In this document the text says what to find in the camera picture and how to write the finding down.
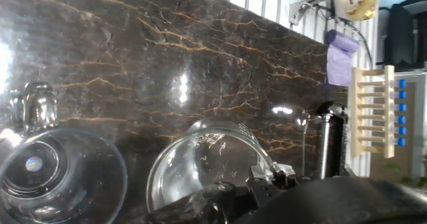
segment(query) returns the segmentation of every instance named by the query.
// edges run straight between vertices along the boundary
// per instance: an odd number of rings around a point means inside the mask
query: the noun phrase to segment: cable
[[[344,24],[351,27],[351,29],[354,30],[354,32],[356,32],[359,35],[359,37],[361,38],[361,40],[363,42],[363,46],[364,46],[365,51],[366,51],[366,54],[368,55],[368,58],[369,58],[370,68],[373,69],[374,68],[374,62],[372,60],[372,55],[371,55],[371,52],[369,50],[368,42],[366,41],[365,36],[363,36],[363,34],[351,23],[351,21],[344,20]]]

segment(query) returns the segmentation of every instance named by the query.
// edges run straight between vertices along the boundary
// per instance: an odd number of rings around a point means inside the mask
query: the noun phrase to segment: marble backsplash
[[[0,88],[46,81],[64,127],[95,131],[125,158],[120,218],[145,213],[160,151],[206,117],[245,123],[274,161],[316,170],[327,46],[224,0],[0,0]]]

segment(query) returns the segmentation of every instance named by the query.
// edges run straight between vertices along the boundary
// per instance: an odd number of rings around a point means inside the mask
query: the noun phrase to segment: paper towel roll
[[[336,30],[328,31],[326,34],[326,42],[349,53],[355,53],[360,48],[358,41],[351,37],[347,37]]]

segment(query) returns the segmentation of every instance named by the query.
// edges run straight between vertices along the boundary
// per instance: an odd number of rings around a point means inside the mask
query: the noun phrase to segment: purple paper towel
[[[330,30],[326,34],[326,42],[343,49],[349,53],[355,53],[359,50],[360,44],[358,41],[351,37],[337,32],[336,30]]]
[[[326,34],[328,48],[328,82],[332,85],[352,85],[352,53],[359,50],[359,42],[345,36],[336,30],[330,30]]]

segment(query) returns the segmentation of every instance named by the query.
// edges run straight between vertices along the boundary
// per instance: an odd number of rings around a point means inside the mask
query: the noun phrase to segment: yellow object
[[[349,11],[346,15],[355,21],[364,21],[375,17],[376,4],[378,0],[359,0],[355,10]]]

